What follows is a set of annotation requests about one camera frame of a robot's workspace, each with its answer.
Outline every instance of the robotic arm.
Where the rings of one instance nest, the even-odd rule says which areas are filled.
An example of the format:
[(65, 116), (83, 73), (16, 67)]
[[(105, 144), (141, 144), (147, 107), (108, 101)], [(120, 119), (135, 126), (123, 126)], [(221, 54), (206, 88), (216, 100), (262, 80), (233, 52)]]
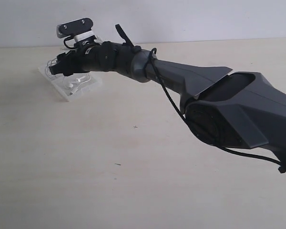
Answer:
[[(228, 67), (197, 67), (158, 60), (155, 53), (134, 46), (120, 25), (118, 44), (100, 42), (85, 18), (57, 27), (59, 38), (75, 40), (70, 50), (57, 56), (52, 74), (118, 72), (141, 83), (159, 83), (193, 134), (204, 143), (240, 156), (268, 160), (286, 172), (286, 94), (261, 74), (236, 72)], [(166, 88), (180, 94), (180, 109)], [(272, 151), (279, 159), (239, 153), (227, 148)]]

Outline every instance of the white table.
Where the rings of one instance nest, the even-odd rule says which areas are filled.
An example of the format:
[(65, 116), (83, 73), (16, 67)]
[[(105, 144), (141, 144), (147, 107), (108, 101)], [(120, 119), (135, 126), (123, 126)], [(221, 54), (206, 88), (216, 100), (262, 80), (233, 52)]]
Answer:
[[(262, 72), (286, 93), (286, 39), (154, 46), (162, 60)], [(199, 142), (153, 82), (101, 73), (65, 102), (37, 70), (58, 53), (0, 49), (0, 229), (286, 228), (277, 165)]]

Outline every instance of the clear acrylic holder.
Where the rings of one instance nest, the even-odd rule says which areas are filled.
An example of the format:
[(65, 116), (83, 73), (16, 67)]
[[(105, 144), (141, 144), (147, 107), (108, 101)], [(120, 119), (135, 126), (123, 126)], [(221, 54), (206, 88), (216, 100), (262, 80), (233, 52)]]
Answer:
[[(92, 72), (73, 74), (67, 77), (65, 77), (62, 74), (51, 75), (48, 69), (48, 66), (46, 64), (43, 66), (40, 66), (38, 70), (48, 81), (50, 81), (53, 84), (55, 89), (69, 102), (79, 97), (84, 96), (88, 92), (93, 91), (102, 85), (102, 79)], [(83, 81), (81, 84), (74, 84), (73, 88), (67, 87), (69, 82), (75, 82), (77, 78), (81, 78), (81, 77), (83, 78)], [(78, 90), (74, 94), (71, 94), (71, 91), (77, 86), (78, 86)]]

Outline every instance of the black cable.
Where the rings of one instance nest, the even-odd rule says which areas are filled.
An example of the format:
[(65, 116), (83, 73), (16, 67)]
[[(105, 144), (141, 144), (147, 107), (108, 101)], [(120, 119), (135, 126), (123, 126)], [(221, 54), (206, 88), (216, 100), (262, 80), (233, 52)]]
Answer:
[[(150, 51), (148, 60), (149, 60), (149, 63), (150, 63), (150, 64), (152, 65), (152, 67), (153, 67), (153, 70), (154, 70), (154, 72), (155, 72), (155, 74), (156, 74), (156, 77), (157, 77), (157, 79), (158, 79), (158, 81), (159, 81), (161, 87), (163, 88), (163, 90), (164, 90), (164, 92), (165, 92), (165, 94), (166, 94), (168, 100), (169, 100), (169, 101), (171, 102), (171, 104), (173, 105), (175, 111), (179, 114), (179, 116), (180, 116), (181, 119), (184, 121), (184, 123), (192, 130), (192, 128), (191, 128), (190, 125), (188, 124), (186, 118), (182, 115), (181, 111), (179, 110), (179, 108), (176, 106), (175, 102), (173, 101), (173, 99), (172, 99), (171, 96), (169, 95), (169, 93), (168, 93), (168, 91), (167, 91), (167, 89), (166, 89), (166, 87), (165, 87), (165, 85), (164, 85), (164, 82), (163, 82), (162, 78), (160, 77), (160, 73), (159, 73), (158, 69), (156, 68), (156, 66), (154, 65), (153, 60), (154, 60), (155, 58), (153, 58), (153, 53), (154, 53), (154, 54), (157, 53), (157, 49), (156, 49), (156, 48), (153, 48), (153, 49)], [(193, 131), (193, 134), (194, 134), (199, 140), (201, 140), (201, 141), (203, 141), (204, 143), (206, 143), (206, 142), (205, 142), (203, 139), (201, 139), (201, 138), (198, 136), (198, 134), (195, 133), (194, 131)], [(218, 145), (218, 144), (216, 144), (216, 143), (215, 143), (215, 144), (212, 144), (212, 145), (215, 146), (215, 147), (217, 147), (217, 148), (219, 148), (219, 149), (221, 149), (221, 150), (223, 150), (223, 151), (226, 151), (226, 152), (228, 152), (228, 153), (230, 153), (230, 154), (234, 154), (234, 155), (238, 155), (238, 156), (244, 156), (244, 157), (250, 157), (250, 158), (256, 158), (256, 159), (260, 159), (260, 160), (264, 160), (264, 161), (269, 161), (269, 162), (275, 163), (275, 164), (277, 164), (277, 165), (279, 165), (279, 166), (282, 167), (282, 163), (281, 163), (280, 161), (275, 160), (275, 159), (272, 159), (272, 158), (270, 158), (270, 157), (238, 152), (238, 151), (235, 151), (235, 150), (232, 150), (232, 149), (228, 149), (228, 148), (222, 147), (222, 146), (220, 146), (220, 145)]]
[(63, 44), (66, 46), (67, 49), (76, 49), (75, 47), (70, 47), (67, 45), (67, 41), (70, 41), (72, 40), (73, 37), (66, 37), (64, 40), (63, 40)]

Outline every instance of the white wall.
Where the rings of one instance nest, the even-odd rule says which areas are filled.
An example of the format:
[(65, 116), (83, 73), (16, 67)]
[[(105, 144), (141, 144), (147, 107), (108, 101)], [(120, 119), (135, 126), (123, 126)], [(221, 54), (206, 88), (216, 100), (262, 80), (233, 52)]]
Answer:
[(105, 40), (136, 43), (286, 37), (286, 0), (0, 0), (0, 47), (58, 45), (57, 24), (89, 17)]

